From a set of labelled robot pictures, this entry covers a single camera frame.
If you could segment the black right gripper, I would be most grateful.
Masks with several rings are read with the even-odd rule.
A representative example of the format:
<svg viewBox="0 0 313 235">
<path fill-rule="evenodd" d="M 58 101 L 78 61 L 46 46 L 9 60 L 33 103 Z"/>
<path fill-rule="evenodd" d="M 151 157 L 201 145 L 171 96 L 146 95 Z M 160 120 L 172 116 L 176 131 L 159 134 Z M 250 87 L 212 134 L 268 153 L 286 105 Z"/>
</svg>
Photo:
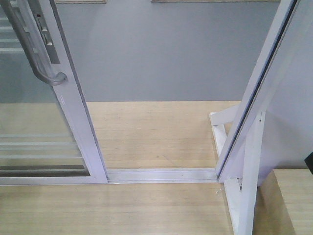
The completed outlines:
<svg viewBox="0 0 313 235">
<path fill-rule="evenodd" d="M 304 162 L 307 166 L 307 168 L 309 169 L 309 171 L 311 172 L 311 174 L 313 174 L 313 153 L 310 153 L 305 159 Z"/>
</svg>

